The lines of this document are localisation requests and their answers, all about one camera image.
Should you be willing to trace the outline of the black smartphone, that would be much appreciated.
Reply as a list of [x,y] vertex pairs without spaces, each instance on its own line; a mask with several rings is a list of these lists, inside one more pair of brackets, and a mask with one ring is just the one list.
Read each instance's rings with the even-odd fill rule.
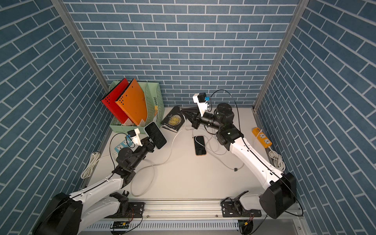
[[157,149],[163,148],[167,140],[155,122],[149,123],[144,127],[145,133],[152,139]]

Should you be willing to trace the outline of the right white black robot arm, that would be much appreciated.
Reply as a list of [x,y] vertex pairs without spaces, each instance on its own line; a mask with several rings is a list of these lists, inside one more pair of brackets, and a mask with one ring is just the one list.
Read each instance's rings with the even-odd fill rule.
[[212,127],[218,142],[237,156],[253,172],[265,192],[259,196],[262,209],[277,219],[297,201],[297,183],[293,174],[284,174],[263,158],[234,125],[234,112],[229,104],[221,103],[214,113],[200,112],[198,107],[180,108],[182,114],[198,129]]

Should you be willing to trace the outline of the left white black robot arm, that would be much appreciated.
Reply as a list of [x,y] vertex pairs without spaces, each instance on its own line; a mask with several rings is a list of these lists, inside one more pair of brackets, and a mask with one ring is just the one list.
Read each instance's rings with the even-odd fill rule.
[[77,235],[97,221],[118,212],[127,214],[128,196],[119,190],[131,183],[135,169],[152,153],[155,143],[143,138],[135,149],[118,153],[118,165],[97,183],[71,194],[59,193],[49,202],[34,226],[34,235]]

